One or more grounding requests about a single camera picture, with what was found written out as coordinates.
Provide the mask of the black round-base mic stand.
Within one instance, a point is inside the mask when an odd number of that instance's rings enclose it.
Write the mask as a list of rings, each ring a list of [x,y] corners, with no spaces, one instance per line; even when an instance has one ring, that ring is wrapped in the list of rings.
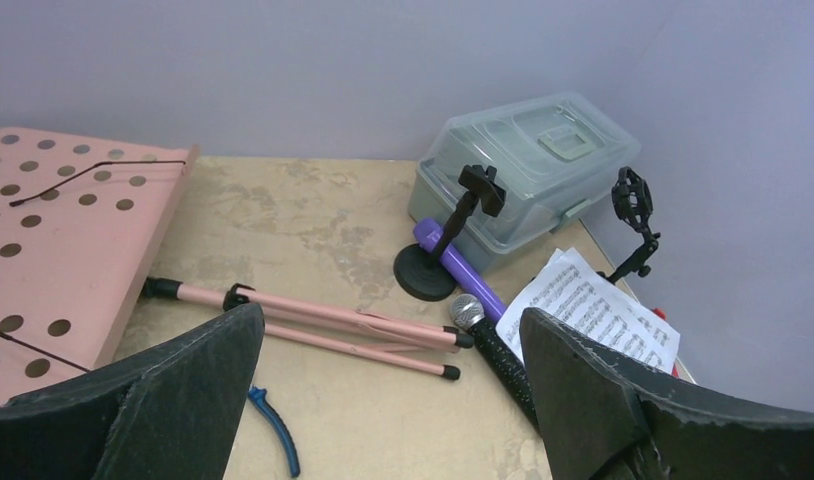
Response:
[[[506,191],[496,184],[496,175],[497,169],[493,166],[464,166],[458,183],[466,191],[443,226],[434,248],[428,252],[414,243],[398,253],[393,273],[397,283],[412,297],[438,302],[454,292],[457,281],[443,265],[442,257],[478,206],[491,217],[497,217],[503,209]]]

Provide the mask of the red sheet music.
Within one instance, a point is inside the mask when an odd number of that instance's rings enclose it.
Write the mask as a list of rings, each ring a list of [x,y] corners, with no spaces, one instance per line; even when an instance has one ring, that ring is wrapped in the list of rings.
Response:
[[[654,308],[653,313],[661,318],[663,321],[667,322],[666,313],[661,308]],[[675,362],[672,367],[672,376],[675,378],[681,378],[681,373],[679,371],[679,359],[676,358]]]

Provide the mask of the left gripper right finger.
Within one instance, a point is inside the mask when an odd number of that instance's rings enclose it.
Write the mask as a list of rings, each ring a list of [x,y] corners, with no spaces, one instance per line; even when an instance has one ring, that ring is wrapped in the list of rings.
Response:
[[[673,377],[537,308],[519,332],[556,479],[814,479],[814,413]]]

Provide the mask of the pink music stand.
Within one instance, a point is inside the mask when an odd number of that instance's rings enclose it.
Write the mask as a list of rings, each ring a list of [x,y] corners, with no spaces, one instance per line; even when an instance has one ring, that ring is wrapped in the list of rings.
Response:
[[[144,281],[233,282],[287,302],[328,301],[364,330],[369,362],[437,374],[459,351],[439,321],[375,314],[393,280],[362,253],[361,221],[406,196],[382,161],[202,159],[32,129],[0,129],[0,406],[109,364]]]

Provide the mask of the black tripod mic stand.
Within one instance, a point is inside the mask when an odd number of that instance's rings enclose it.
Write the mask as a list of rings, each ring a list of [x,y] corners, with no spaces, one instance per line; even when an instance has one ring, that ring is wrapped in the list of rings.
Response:
[[[650,257],[659,248],[661,234],[651,229],[650,216],[653,214],[653,199],[646,180],[631,167],[619,169],[617,181],[611,189],[611,201],[616,217],[630,226],[643,238],[643,243],[625,259],[612,274],[599,275],[610,284],[615,285],[631,273],[644,278],[651,272],[647,264]]]

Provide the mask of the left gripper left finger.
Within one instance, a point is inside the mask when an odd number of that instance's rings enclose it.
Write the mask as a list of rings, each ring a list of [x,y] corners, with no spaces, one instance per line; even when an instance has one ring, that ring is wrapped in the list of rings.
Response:
[[[0,479],[220,479],[265,332],[246,304],[0,407]]]

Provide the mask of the purple microphone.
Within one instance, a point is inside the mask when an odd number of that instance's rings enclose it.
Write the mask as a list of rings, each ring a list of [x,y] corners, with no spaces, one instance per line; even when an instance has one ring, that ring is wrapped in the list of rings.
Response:
[[[415,240],[428,254],[434,251],[442,233],[443,227],[432,218],[419,221],[413,228]],[[493,325],[501,320],[507,305],[453,244],[446,247],[437,263],[449,272],[464,292],[474,295],[480,301],[486,317]]]

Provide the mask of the white sheet music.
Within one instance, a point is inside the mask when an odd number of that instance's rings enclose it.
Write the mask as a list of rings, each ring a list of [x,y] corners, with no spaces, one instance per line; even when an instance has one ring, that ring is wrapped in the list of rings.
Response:
[[[496,324],[497,335],[519,360],[524,359],[519,328],[527,308],[668,374],[676,366],[678,331],[598,275],[574,248],[555,250]]]

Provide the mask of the silver condenser microphone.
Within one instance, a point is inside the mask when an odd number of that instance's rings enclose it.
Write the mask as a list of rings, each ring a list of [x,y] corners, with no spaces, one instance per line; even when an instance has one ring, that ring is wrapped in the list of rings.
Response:
[[[471,294],[458,295],[451,303],[449,312],[454,324],[473,338],[474,347],[526,419],[539,431],[532,388],[524,364],[496,333],[480,301]]]

